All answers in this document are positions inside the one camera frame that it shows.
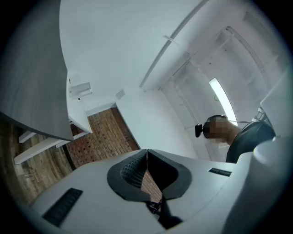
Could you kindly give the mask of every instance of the red brick floor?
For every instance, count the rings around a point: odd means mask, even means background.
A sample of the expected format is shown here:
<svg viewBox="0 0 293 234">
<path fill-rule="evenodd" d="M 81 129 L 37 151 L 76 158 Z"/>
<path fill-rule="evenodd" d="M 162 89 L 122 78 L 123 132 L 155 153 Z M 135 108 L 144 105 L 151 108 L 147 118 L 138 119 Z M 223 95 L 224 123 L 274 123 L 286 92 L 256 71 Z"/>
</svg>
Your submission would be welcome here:
<svg viewBox="0 0 293 234">
<path fill-rule="evenodd" d="M 92 134 L 76 139 L 66 145 L 76 168 L 90 162 L 99 161 L 119 154 L 138 150 L 135 140 L 129 132 L 117 108 L 111 108 L 88 117 Z M 81 132 L 71 126 L 73 135 Z M 141 189 L 151 195 L 152 201 L 159 202 L 162 193 L 146 172 Z"/>
</svg>

